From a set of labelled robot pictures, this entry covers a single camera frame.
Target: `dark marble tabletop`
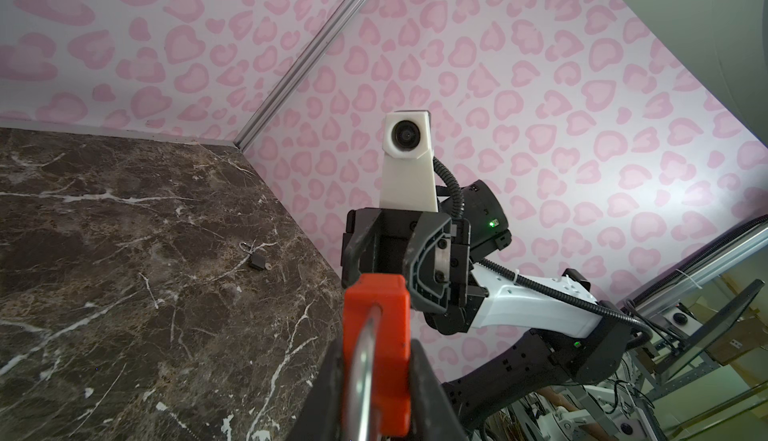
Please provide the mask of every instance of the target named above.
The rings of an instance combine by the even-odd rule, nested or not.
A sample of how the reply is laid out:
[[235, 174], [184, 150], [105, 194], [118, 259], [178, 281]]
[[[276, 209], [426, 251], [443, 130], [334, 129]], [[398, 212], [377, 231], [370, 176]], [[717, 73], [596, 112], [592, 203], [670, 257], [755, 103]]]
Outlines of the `dark marble tabletop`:
[[234, 148], [0, 130], [0, 439], [283, 439], [341, 301]]

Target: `wire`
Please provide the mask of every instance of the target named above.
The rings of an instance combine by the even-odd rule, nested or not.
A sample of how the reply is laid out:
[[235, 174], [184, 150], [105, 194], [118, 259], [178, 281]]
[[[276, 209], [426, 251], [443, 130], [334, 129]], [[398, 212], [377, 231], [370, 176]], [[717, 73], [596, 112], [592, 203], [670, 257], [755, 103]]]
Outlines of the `wire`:
[[432, 168], [435, 170], [442, 182], [446, 183], [448, 193], [451, 197], [451, 217], [461, 219], [464, 217], [464, 193], [462, 193], [462, 187], [459, 185], [456, 177], [453, 175], [438, 158], [432, 158]]
[[610, 411], [606, 411], [605, 414], [613, 414], [616, 411], [616, 408], [619, 406], [619, 379], [614, 381], [614, 405], [611, 407]]
[[482, 441], [488, 441], [488, 434], [485, 432], [485, 422], [487, 420], [488, 418], [484, 419], [480, 425], [480, 439], [482, 439]]
[[648, 403], [648, 406], [650, 406], [652, 409], [656, 409], [656, 406], [654, 406], [654, 402], [650, 400], [649, 397], [645, 396], [638, 388], [632, 387], [632, 391], [634, 392], [635, 396], [642, 397], [645, 399], [645, 402]]
[[627, 380], [631, 383], [632, 374], [629, 371], [629, 366], [627, 365], [627, 361], [624, 361], [624, 356], [621, 357], [621, 366], [624, 368], [624, 374], [627, 375]]
[[651, 338], [652, 332], [651, 332], [651, 329], [648, 327], [648, 324], [642, 323], [641, 321], [638, 321], [633, 317], [629, 317], [620, 311], [614, 311], [614, 310], [611, 310], [610, 308], [600, 306], [599, 304], [593, 304], [588, 301], [581, 300], [577, 297], [571, 296], [570, 294], [566, 294], [566, 293], [563, 293], [562, 291], [555, 290], [549, 286], [545, 286], [544, 284], [537, 283], [536, 281], [530, 280], [523, 275], [518, 275], [513, 271], [510, 271], [506, 267], [502, 266], [501, 264], [494, 263], [493, 261], [484, 259], [484, 260], [480, 260], [479, 263], [482, 266], [487, 267], [489, 270], [493, 271], [494, 273], [504, 276], [507, 279], [515, 279], [517, 284], [520, 286], [527, 287], [530, 290], [536, 291], [538, 293], [542, 293], [545, 296], [552, 297], [558, 301], [562, 301], [563, 303], [570, 304], [571, 306], [575, 306], [584, 311], [589, 311], [590, 313], [597, 314], [600, 317], [608, 318], [618, 323], [628, 325], [632, 327], [634, 330], [639, 331], [640, 335], [634, 338], [633, 340], [630, 340], [627, 343], [627, 350], [631, 350], [636, 347], [642, 346]]
[[[624, 306], [627, 307], [627, 311], [630, 312], [633, 316], [637, 317], [639, 320], [644, 321], [648, 326], [650, 326], [650, 329], [654, 330], [655, 333], [659, 335], [659, 338], [661, 338], [662, 341], [672, 350], [673, 353], [676, 353], [678, 351], [677, 347], [674, 345], [674, 341], [681, 342], [680, 338], [675, 336], [671, 331], [668, 331], [666, 328], [663, 328], [659, 326], [657, 323], [654, 323], [653, 321], [649, 320], [646, 317], [643, 317], [637, 309], [635, 309], [635, 305], [632, 302], [632, 300], [626, 300], [624, 301]], [[665, 333], [669, 334], [671, 337], [673, 337], [673, 340], [670, 341], [667, 339], [667, 337], [664, 336], [664, 334], [661, 333], [661, 331], [664, 331]]]
[[[631, 398], [632, 393], [629, 392], [628, 387], [631, 387], [632, 390], [635, 390], [634, 386], [632, 386], [630, 383], [620, 383], [620, 384], [624, 384], [624, 386], [622, 386], [621, 388]], [[622, 414], [625, 415], [627, 418], [629, 418], [630, 414], [627, 412], [627, 404], [619, 401], [619, 407], [621, 408]]]

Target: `pink leopard print wallpaper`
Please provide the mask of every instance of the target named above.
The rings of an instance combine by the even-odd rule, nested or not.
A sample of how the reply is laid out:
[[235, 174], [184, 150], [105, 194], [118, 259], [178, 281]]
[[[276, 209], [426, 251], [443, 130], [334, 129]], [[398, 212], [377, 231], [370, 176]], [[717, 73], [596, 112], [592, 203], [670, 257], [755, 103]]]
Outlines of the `pink leopard print wallpaper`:
[[0, 0], [0, 117], [232, 140], [341, 0]]
[[[376, 205], [382, 120], [432, 112], [436, 154], [484, 179], [530, 275], [579, 269], [619, 301], [768, 203], [768, 150], [621, 0], [370, 0], [246, 150], [339, 266], [350, 208]], [[443, 337], [414, 316], [441, 379], [515, 327]]]

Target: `white cable tie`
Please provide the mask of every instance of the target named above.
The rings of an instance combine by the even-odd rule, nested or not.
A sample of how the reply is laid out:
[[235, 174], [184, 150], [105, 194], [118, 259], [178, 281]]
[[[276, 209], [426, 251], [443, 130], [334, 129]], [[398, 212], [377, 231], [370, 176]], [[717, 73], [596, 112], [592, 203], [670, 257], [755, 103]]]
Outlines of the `white cable tie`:
[[690, 280], [690, 282], [692, 282], [692, 283], [694, 284], [694, 286], [696, 286], [696, 287], [697, 287], [697, 288], [699, 288], [700, 290], [703, 290], [703, 289], [704, 289], [704, 288], [703, 288], [703, 287], [701, 287], [701, 286], [699, 285], [699, 283], [697, 283], [697, 282], [696, 282], [696, 280], [695, 280], [693, 277], [691, 277], [691, 276], [690, 276], [688, 273], [684, 273], [683, 271], [680, 271], [679, 269], [676, 269], [676, 271], [677, 271], [678, 273], [682, 274], [683, 276], [687, 277], [687, 278], [688, 278], [688, 280]]

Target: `computer screen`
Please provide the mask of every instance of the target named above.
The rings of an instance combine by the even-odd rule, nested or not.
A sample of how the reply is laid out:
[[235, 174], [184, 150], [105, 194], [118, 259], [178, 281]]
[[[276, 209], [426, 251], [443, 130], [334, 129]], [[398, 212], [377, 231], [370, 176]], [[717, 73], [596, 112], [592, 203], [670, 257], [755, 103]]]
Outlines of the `computer screen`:
[[728, 302], [723, 309], [717, 312], [712, 319], [700, 327], [693, 336], [686, 340], [686, 348], [677, 355], [669, 355], [656, 367], [656, 373], [662, 383], [666, 383], [686, 364], [696, 359], [710, 344], [717, 338], [724, 335], [731, 327], [736, 324], [744, 310], [752, 303], [755, 296], [765, 283], [761, 280], [754, 280], [743, 291], [738, 293], [734, 299]]

